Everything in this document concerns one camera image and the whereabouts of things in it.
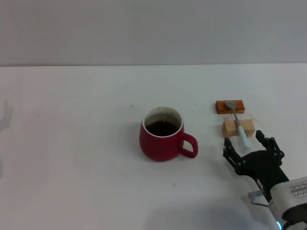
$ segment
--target light wooden block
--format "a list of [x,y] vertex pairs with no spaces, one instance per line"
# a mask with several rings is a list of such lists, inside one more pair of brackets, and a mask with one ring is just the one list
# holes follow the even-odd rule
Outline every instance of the light wooden block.
[[[254,123],[251,119],[239,120],[242,128],[244,129],[246,136],[251,138],[255,133]],[[224,121],[222,126],[222,133],[224,138],[229,138],[231,136],[239,136],[239,132],[235,121]]]

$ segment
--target red mug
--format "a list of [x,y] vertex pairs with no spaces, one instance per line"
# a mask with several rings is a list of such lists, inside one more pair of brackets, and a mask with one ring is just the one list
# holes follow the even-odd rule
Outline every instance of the red mug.
[[[171,123],[178,130],[168,136],[157,136],[150,133],[146,127],[159,121]],[[192,145],[193,151],[183,148],[184,141]],[[140,146],[144,154],[154,161],[168,161],[179,154],[195,158],[198,153],[197,140],[184,132],[183,119],[180,114],[175,109],[165,106],[152,109],[144,116],[140,130]]]

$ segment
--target dark liquid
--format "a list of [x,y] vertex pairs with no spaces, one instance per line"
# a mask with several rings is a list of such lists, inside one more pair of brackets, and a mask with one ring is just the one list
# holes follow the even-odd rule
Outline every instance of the dark liquid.
[[151,134],[165,137],[176,133],[179,127],[173,125],[168,121],[156,121],[146,126],[146,129]]

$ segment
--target spoon handle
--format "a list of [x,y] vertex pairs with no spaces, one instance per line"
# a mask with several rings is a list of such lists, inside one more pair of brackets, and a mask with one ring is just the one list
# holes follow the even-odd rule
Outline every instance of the spoon handle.
[[238,131],[239,131],[240,137],[242,138],[243,145],[245,146],[245,148],[249,149],[250,148],[249,139],[247,138],[244,132],[244,129],[242,128],[241,125],[238,126]]

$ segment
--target spoon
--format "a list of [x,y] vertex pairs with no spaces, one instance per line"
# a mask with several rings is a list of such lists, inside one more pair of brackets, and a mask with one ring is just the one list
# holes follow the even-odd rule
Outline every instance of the spoon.
[[232,111],[234,113],[234,116],[235,116],[235,119],[236,119],[236,126],[238,127],[239,135],[240,135],[240,137],[243,140],[243,145],[245,146],[245,148],[249,149],[250,148],[249,139],[247,138],[247,136],[246,136],[246,134],[244,132],[244,129],[242,128],[242,126],[241,126],[241,124],[239,122],[239,119],[236,116],[236,111],[235,111],[236,103],[234,101],[226,101],[225,105],[227,107],[229,107],[230,109],[232,109]]

